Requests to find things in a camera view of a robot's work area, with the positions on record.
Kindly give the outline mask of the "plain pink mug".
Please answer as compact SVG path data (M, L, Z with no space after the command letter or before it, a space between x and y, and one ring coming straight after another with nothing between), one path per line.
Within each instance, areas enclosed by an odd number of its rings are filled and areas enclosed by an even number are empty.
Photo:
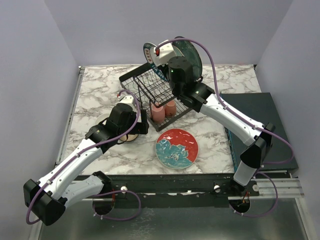
M151 103L151 118L153 122L156 124L161 124L164 122L165 117L165 107L160 106L157 102Z

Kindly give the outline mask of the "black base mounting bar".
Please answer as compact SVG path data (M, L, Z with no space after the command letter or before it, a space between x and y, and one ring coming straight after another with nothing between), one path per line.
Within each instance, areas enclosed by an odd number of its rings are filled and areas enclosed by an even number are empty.
M257 197L257 183L246 187L232 183L231 173L110 175L113 190L127 187L131 193L115 194L116 208L227 208L230 200Z

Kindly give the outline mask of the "red plate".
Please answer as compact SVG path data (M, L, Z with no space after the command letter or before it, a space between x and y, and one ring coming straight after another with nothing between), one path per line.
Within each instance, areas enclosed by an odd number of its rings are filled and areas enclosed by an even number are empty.
M183 170L192 166L198 152L199 146L195 137L179 128L166 130L155 143L155 153L159 162L173 170Z

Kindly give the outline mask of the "pink printed coffee mug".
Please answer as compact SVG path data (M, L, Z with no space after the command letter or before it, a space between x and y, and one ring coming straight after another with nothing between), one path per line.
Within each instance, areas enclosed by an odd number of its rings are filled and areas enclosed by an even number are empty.
M167 118L171 118L176 115L177 113L177 106L176 106L176 101L173 99L169 101L168 103L165 104L165 116Z

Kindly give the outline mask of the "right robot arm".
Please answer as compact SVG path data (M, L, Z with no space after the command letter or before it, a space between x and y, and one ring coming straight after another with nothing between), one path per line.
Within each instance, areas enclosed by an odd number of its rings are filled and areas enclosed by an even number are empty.
M181 103L216 120L247 146L240 155L240 164L230 183L230 191L234 195L243 195L272 147L275 126L255 121L223 101L216 90L195 78L193 66L184 56L160 60L159 67L169 82L172 94Z

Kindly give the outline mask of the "white plate lettered rim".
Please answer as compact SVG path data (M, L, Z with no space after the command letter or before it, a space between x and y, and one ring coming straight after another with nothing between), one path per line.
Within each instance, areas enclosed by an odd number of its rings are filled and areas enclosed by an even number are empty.
M163 74L163 72L158 69L155 61L153 60L153 56L155 57L155 48L157 46L151 42L146 42L143 44L143 54L146 61L149 63L153 72L163 81L168 82L167 78Z

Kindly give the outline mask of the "blue ceramic plate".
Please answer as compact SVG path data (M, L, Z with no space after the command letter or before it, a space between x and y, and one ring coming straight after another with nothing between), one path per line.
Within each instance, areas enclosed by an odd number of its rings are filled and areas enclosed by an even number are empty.
M182 55L192 65L194 78L197 80L202 77L203 65L201 57L190 41L174 41L171 43L173 46L178 48Z

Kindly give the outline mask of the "left aluminium rail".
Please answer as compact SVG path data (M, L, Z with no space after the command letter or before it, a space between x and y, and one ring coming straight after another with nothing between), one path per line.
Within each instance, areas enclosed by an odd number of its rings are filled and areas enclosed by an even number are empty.
M85 69L86 69L85 66L79 66L78 68L79 68L79 73L78 73L78 78L77 78L77 82L76 82L76 86L75 86L75 92L74 92L74 95L72 98L69 114L67 117L67 122L66 122L65 129L63 132L62 142L60 144L58 155L55 160L54 166L60 164L60 162L63 161L63 157L64 157L65 150L66 150L67 143L68 143L68 137L69 137L71 125L73 122L74 112L75 112L75 108L77 105L77 100L79 97L79 92L80 92L81 84L83 81L83 76L84 76Z

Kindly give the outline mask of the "white small bowl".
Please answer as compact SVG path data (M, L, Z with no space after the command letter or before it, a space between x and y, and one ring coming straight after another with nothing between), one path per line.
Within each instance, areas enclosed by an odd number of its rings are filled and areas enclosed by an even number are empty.
M95 124L99 124L101 121L105 121L106 118L108 118L110 116L109 113L104 113L104 114L101 114L100 116L97 117L97 119L95 120Z

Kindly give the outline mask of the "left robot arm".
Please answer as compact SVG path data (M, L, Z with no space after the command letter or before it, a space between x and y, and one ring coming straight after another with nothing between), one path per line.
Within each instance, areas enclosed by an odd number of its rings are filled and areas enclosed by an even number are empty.
M102 171L96 171L85 180L75 178L118 140L129 135L146 135L149 124L144 109L133 110L129 103L118 103L109 117L92 126L79 146L51 172L23 185L27 206L26 223L41 221L46 226L55 223L71 205L87 197L114 196L119 190Z

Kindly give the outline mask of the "dark bowl cream inside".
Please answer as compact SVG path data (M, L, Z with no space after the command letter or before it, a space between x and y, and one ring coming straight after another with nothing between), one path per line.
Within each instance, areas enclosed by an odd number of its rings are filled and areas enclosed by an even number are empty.
M139 134L127 134L122 136L119 141L121 142L132 142L134 141L137 137L139 136Z

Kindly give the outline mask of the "black wire dish rack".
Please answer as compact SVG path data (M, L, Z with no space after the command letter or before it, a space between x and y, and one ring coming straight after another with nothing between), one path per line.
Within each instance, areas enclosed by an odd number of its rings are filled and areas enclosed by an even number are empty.
M136 95L140 107L146 111L147 120L157 132L165 129L192 110L173 96L169 84L156 75L149 63L140 65L123 74L119 77L119 81L123 89ZM162 107L172 100L176 104L176 114L172 117L166 116L162 123L155 123L152 119L152 104L159 104Z

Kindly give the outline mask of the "blue network switch box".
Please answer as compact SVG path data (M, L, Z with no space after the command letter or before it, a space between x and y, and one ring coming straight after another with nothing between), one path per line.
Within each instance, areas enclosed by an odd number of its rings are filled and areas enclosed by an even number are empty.
M271 123L275 126L274 133L284 140L288 140L284 126L278 114L273 98L268 92L261 93L221 93L221 98L248 117L263 124ZM225 129L228 138L234 170L237 170L240 155L247 146L229 129ZM281 162L288 160L292 152L288 145L277 138L272 138L272 148L264 159L266 162Z

